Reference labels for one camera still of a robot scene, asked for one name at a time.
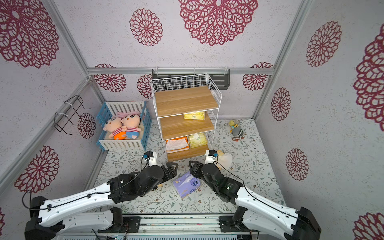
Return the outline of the purple tissue pack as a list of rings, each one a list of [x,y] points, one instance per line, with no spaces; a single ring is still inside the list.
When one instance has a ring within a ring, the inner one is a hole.
[[[180,198],[183,199],[195,192],[200,187],[201,181],[194,177],[190,172],[187,172],[180,178],[174,180],[173,185]]]

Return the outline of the orange tissue pack bottom shelf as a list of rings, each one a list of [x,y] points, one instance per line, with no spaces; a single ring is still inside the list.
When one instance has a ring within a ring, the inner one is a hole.
[[[166,140],[167,154],[189,150],[190,145],[187,137]]]

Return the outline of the yellow tissue pack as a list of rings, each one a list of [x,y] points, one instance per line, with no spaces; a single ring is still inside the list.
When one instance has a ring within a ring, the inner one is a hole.
[[[217,151],[218,153],[218,163],[217,166],[220,170],[227,169],[229,170],[233,163],[233,156],[229,153],[224,153],[220,150]]]

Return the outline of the yellow-green tissue pack bottom shelf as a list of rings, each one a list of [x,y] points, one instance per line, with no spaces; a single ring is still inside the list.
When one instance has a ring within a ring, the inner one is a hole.
[[[208,144],[204,133],[192,134],[188,136],[190,148],[197,148]]]

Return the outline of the yellow tissue pack shelf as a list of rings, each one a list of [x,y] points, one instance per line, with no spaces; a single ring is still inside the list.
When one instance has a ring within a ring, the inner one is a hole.
[[[205,111],[200,111],[200,112],[194,112],[194,113],[187,113],[183,115],[183,118],[185,120],[199,120],[203,121],[205,120]]]

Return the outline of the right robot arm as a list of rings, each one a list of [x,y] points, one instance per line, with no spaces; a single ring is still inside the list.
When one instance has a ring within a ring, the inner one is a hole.
[[[321,227],[313,213],[270,201],[235,179],[224,176],[217,163],[190,161],[190,173],[205,182],[224,202],[238,208],[226,225],[239,231],[259,231],[280,240],[318,240]]]

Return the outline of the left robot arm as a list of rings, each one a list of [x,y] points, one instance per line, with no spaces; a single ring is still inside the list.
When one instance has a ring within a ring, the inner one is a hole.
[[[49,200],[43,196],[31,199],[26,209],[31,219],[26,223],[27,240],[51,240],[64,230],[64,221],[79,213],[143,197],[158,185],[177,176],[178,164],[144,167],[140,172],[121,174],[108,182],[78,194]]]

